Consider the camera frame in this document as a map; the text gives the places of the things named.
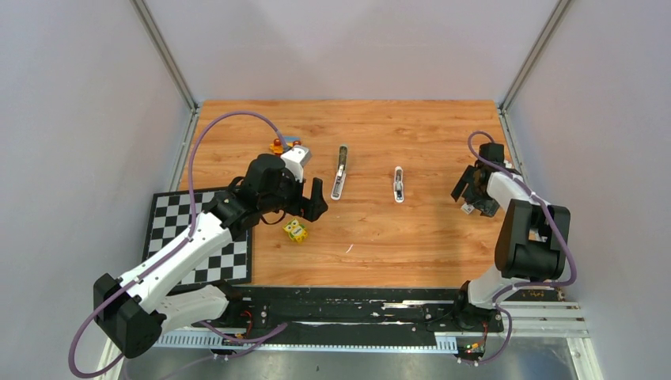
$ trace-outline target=gray floor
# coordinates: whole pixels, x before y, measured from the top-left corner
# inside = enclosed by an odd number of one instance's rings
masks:
[[[500,343],[500,339],[490,337],[487,342],[490,354]],[[133,380],[159,379],[208,355],[211,354],[207,350],[152,348],[145,355],[127,362],[127,373]],[[566,340],[560,338],[513,338],[499,360],[477,368],[457,364],[451,355],[258,351],[231,359],[228,363],[223,360],[207,360],[170,378],[577,380]]]

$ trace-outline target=black cable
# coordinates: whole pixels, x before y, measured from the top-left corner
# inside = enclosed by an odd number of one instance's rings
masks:
[[[264,223],[268,224],[269,226],[273,226],[273,225],[275,225],[275,224],[281,222],[281,221],[284,219],[285,216],[286,216],[286,211],[282,210],[282,216],[280,216],[279,219],[277,219],[277,221],[275,221],[275,222],[273,222],[273,223],[269,223],[269,222],[263,217],[263,215],[261,215],[261,220],[262,220]]]

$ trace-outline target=floor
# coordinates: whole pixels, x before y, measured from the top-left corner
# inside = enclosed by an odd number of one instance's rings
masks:
[[[500,347],[502,339],[491,337],[487,350]],[[162,378],[205,357],[208,350],[151,348],[137,359],[125,361],[132,379]],[[574,380],[571,353],[563,338],[516,338],[505,358],[479,368],[457,364],[451,355],[381,354],[352,352],[258,351],[230,362],[207,360],[175,374],[180,379],[243,378],[245,380],[415,380],[418,378],[495,380]]]
[[[466,146],[472,131],[505,141],[494,102],[206,101],[194,139],[215,117],[242,109],[301,138],[313,154],[305,175],[308,182],[324,180],[329,206],[318,221],[305,223],[309,236],[302,244],[289,240],[284,223],[255,227],[253,284],[459,287],[493,264],[503,213],[466,215],[463,201],[449,194],[474,161]],[[224,186],[244,175],[274,137],[250,116],[222,121],[196,155],[195,186]],[[343,143],[349,146],[347,179],[342,198],[333,201]],[[392,194],[397,165],[404,169],[404,203]],[[187,188],[186,178],[185,168],[180,189]]]

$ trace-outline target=wooden table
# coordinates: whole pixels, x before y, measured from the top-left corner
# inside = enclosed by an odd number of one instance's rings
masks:
[[[284,135],[301,138],[313,154],[305,194],[312,178],[321,178],[329,207],[318,221],[305,223],[309,236],[302,244],[289,240],[284,222],[255,227],[252,283],[459,287],[493,264],[503,213],[466,215],[463,200],[455,203],[449,194],[474,162],[466,146],[472,131],[505,142],[494,102],[207,101],[195,136],[235,110],[260,112]],[[223,120],[196,155],[196,188],[226,186],[244,175],[252,159],[269,152],[274,137],[250,116]],[[329,194],[342,143],[349,146],[347,180],[334,201]],[[395,203],[392,193],[397,165],[404,169],[404,203]],[[186,177],[185,168],[181,189]]]

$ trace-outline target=toy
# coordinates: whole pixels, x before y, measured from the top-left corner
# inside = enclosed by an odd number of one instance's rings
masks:
[[[284,230],[289,234],[289,239],[297,243],[302,243],[308,237],[308,230],[296,218],[291,219],[284,226]]]
[[[291,147],[296,145],[303,145],[301,139],[296,136],[284,136],[284,140],[286,141],[286,144]],[[279,139],[273,140],[273,143],[271,144],[271,152],[273,152],[275,156],[281,156],[282,153],[284,153],[282,143],[279,141]]]

